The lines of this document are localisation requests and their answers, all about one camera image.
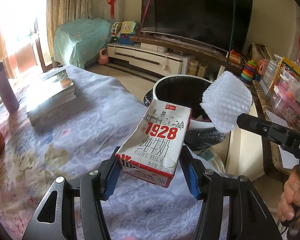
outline green cord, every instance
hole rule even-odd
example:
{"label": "green cord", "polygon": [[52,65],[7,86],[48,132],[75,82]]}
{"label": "green cord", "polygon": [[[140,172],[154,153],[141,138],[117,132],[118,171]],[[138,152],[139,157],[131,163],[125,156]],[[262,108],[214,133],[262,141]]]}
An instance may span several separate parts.
{"label": "green cord", "polygon": [[233,0],[232,31],[231,31],[231,38],[230,38],[230,45],[229,45],[229,51],[228,51],[227,62],[226,62],[226,68],[227,68],[228,65],[229,65],[230,51],[231,51],[231,47],[232,47],[232,39],[233,39],[233,33],[234,33],[234,22],[235,22],[236,1],[237,1],[237,0]]}

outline white tv cabinet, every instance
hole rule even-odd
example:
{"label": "white tv cabinet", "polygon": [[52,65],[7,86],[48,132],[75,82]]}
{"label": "white tv cabinet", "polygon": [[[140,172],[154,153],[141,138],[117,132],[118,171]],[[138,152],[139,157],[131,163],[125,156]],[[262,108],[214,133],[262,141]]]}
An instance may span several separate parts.
{"label": "white tv cabinet", "polygon": [[108,56],[123,59],[130,65],[143,68],[163,76],[177,75],[186,72],[187,57],[171,52],[159,52],[142,49],[140,44],[134,46],[110,43],[108,44]]}

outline black tv screen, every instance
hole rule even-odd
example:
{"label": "black tv screen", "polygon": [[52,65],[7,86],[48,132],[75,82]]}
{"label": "black tv screen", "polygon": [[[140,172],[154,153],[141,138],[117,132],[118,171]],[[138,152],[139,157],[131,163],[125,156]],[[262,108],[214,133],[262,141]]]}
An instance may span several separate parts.
{"label": "black tv screen", "polygon": [[[147,1],[142,0],[141,17]],[[183,37],[228,51],[234,16],[231,49],[241,53],[251,12],[252,0],[150,0],[141,30]]]}

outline floral bedspread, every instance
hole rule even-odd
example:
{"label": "floral bedspread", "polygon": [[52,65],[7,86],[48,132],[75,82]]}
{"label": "floral bedspread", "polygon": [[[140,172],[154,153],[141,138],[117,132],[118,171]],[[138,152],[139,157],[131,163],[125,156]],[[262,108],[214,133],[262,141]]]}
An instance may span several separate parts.
{"label": "floral bedspread", "polygon": [[[20,240],[54,179],[74,179],[108,159],[135,130],[146,107],[112,77],[67,66],[77,98],[40,117],[26,116],[29,87],[17,93],[20,108],[9,116],[0,105],[6,147],[0,157],[0,223]],[[168,189],[121,173],[116,190],[102,202],[113,240],[190,239],[202,202],[189,193],[178,166]],[[77,236],[83,238],[79,202]]]}

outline book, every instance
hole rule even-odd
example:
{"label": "book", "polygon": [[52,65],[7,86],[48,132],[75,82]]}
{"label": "book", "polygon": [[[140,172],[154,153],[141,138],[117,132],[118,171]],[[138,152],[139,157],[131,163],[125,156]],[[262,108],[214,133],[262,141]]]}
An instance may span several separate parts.
{"label": "book", "polygon": [[75,95],[74,84],[69,78],[66,69],[61,69],[52,76],[35,82],[29,88],[27,97],[28,117],[38,116],[49,111]]}
{"label": "book", "polygon": [[176,171],[190,116],[191,108],[152,100],[136,130],[115,155],[122,171],[168,187]]}
{"label": "book", "polygon": [[58,103],[52,105],[52,107],[50,107],[50,108],[44,109],[44,110],[42,110],[42,111],[40,111],[40,112],[38,112],[34,115],[28,115],[28,118],[29,118],[30,121],[34,121],[34,120],[38,119],[39,117],[41,117],[42,115],[47,114],[51,110],[57,108],[58,106],[61,106],[61,105],[65,104],[66,102],[69,102],[69,101],[71,101],[75,98],[76,98],[75,94],[70,95],[69,97],[65,97],[61,101],[59,101]]}
{"label": "book", "polygon": [[63,100],[75,96],[75,92],[71,91],[70,93],[64,95],[61,98],[50,98],[47,101],[43,102],[38,106],[36,109],[32,110],[31,112],[27,113],[28,117],[37,116],[40,113],[47,112],[49,110],[54,109],[56,106],[59,106],[59,103]]}

